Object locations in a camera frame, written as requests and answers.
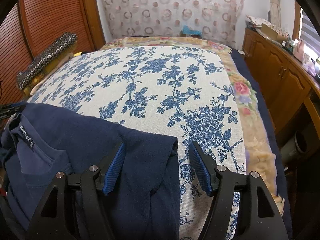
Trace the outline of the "dark circle patterned folded cloth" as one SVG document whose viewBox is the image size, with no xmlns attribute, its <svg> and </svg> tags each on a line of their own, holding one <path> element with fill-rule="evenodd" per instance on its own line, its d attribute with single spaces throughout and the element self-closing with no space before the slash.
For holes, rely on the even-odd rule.
<svg viewBox="0 0 320 240">
<path fill-rule="evenodd" d="M 76 33 L 65 32 L 43 50 L 27 69 L 17 74 L 17 88 L 25 95 L 40 83 L 67 56 L 72 56 L 77 46 Z"/>
</svg>

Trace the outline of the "navy blue printed t-shirt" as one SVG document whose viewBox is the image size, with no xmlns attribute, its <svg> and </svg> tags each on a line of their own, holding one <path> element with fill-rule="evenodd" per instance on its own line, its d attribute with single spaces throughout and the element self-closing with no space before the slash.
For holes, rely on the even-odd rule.
<svg viewBox="0 0 320 240">
<path fill-rule="evenodd" d="M 100 162 L 120 142 L 125 160 L 105 196 Z M 1 134 L 9 206 L 26 239 L 178 239 L 177 148 L 176 137 L 26 103 Z"/>
</svg>

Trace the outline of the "red wooden louvered wardrobe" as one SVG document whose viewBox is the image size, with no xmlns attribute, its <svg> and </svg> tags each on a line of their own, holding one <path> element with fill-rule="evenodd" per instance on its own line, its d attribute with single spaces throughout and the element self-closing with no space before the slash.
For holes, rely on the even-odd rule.
<svg viewBox="0 0 320 240">
<path fill-rule="evenodd" d="M 76 51 L 105 44 L 97 0 L 18 0 L 1 24 L 1 104 L 18 102 L 17 73 L 64 32 L 78 36 Z"/>
</svg>

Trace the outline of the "pink circle patterned curtain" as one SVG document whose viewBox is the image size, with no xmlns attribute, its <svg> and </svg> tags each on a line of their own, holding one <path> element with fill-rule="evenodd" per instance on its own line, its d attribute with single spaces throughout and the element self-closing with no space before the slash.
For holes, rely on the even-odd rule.
<svg viewBox="0 0 320 240">
<path fill-rule="evenodd" d="M 244 0 L 102 0 L 113 38 L 176 37 L 183 27 L 204 40 L 235 46 Z"/>
</svg>

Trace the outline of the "pink kettle on sideboard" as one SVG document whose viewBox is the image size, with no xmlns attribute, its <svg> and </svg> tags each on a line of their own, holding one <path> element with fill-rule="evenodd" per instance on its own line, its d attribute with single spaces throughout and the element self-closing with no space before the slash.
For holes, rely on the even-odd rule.
<svg viewBox="0 0 320 240">
<path fill-rule="evenodd" d="M 293 48 L 293 56 L 299 61 L 303 62 L 303 57 L 304 57 L 304 46 L 305 42 L 303 40 L 299 40 L 294 48 Z"/>
</svg>

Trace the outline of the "blue floral white sheet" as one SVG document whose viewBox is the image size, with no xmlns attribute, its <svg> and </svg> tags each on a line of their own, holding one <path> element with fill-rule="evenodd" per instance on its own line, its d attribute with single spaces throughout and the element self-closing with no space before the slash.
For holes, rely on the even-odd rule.
<svg viewBox="0 0 320 240">
<path fill-rule="evenodd" d="M 178 139 L 180 239 L 197 239 L 211 199 L 188 158 L 193 141 L 229 170 L 246 172 L 234 90 L 220 57 L 195 47 L 142 46 L 76 56 L 30 98 L 128 128 Z"/>
</svg>

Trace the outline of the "wooden sideboard cabinet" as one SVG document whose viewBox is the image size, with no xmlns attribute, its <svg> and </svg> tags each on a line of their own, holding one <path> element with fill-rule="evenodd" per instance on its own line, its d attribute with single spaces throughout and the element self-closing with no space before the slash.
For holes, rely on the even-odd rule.
<svg viewBox="0 0 320 240">
<path fill-rule="evenodd" d="M 319 134 L 319 84 L 297 59 L 252 29 L 246 28 L 242 50 L 259 83 L 275 132 L 281 132 L 305 106 Z"/>
</svg>

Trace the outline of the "floral bed blanket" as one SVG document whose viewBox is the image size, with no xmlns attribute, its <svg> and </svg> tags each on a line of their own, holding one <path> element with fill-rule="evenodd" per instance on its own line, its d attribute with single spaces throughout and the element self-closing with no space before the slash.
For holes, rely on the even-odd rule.
<svg viewBox="0 0 320 240">
<path fill-rule="evenodd" d="M 276 202 L 279 212 L 283 214 L 287 201 L 283 193 L 277 192 L 276 152 L 270 146 L 261 113 L 258 111 L 258 103 L 262 100 L 257 98 L 258 89 L 253 88 L 252 82 L 240 74 L 240 64 L 236 63 L 231 57 L 233 50 L 220 43 L 193 37 L 125 37 L 103 45 L 102 50 L 138 46 L 191 46 L 210 50 L 219 55 L 235 91 L 235 100 L 240 111 L 247 171 L 258 171 L 260 173 Z"/>
</svg>

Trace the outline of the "grey zebra window blind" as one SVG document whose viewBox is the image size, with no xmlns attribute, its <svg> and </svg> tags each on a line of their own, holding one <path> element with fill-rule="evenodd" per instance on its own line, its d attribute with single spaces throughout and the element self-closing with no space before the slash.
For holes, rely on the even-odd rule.
<svg viewBox="0 0 320 240">
<path fill-rule="evenodd" d="M 319 35 L 317 30 L 311 23 L 310 18 L 301 10 L 301 32 L 300 38 L 305 42 L 306 46 L 309 47 L 319 57 Z"/>
</svg>

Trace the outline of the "cardboard box on sideboard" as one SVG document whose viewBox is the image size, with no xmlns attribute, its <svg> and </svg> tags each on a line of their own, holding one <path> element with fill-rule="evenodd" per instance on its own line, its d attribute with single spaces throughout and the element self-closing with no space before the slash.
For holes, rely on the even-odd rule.
<svg viewBox="0 0 320 240">
<path fill-rule="evenodd" d="M 283 41 L 287 40 L 289 33 L 284 31 L 280 27 L 274 24 L 262 24 L 261 31 L 264 33 L 269 39 L 282 43 Z"/>
</svg>

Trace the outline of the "beige tied side curtain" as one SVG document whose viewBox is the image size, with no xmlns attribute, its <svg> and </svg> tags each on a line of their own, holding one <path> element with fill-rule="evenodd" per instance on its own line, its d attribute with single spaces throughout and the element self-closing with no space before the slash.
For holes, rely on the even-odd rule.
<svg viewBox="0 0 320 240">
<path fill-rule="evenodd" d="M 270 22 L 281 27 L 281 0 L 270 0 Z"/>
</svg>

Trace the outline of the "blue object behind bed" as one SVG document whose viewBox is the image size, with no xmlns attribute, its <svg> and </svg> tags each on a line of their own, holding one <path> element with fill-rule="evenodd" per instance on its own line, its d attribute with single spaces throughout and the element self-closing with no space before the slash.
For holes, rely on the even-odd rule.
<svg viewBox="0 0 320 240">
<path fill-rule="evenodd" d="M 201 38 L 202 32 L 198 30 L 192 30 L 188 26 L 184 25 L 182 30 L 180 31 L 180 37 Z"/>
</svg>

